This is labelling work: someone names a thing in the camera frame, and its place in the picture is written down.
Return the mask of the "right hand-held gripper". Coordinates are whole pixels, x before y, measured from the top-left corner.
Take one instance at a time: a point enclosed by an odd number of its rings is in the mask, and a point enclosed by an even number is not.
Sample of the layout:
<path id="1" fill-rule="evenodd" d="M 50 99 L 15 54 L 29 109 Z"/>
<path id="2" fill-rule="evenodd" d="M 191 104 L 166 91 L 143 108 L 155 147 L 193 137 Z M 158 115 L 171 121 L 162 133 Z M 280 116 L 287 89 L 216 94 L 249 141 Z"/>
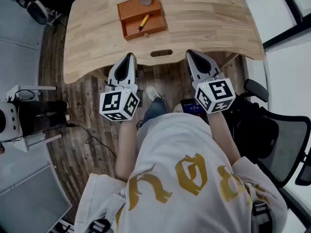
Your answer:
<path id="1" fill-rule="evenodd" d="M 227 110 L 236 95 L 230 79 L 219 72 L 216 62 L 201 52 L 187 50 L 186 63 L 197 104 L 201 105 L 207 114 Z"/>

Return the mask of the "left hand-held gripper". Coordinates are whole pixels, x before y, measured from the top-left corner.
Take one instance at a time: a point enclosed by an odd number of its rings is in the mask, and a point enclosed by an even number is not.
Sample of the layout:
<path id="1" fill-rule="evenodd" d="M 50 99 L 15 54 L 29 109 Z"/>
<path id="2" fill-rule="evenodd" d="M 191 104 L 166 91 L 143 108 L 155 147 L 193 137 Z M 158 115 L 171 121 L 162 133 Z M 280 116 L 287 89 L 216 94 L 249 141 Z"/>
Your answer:
<path id="1" fill-rule="evenodd" d="M 100 94 L 99 112 L 110 121 L 132 120 L 140 102 L 136 83 L 137 60 L 128 53 L 113 65 L 108 84 Z"/>

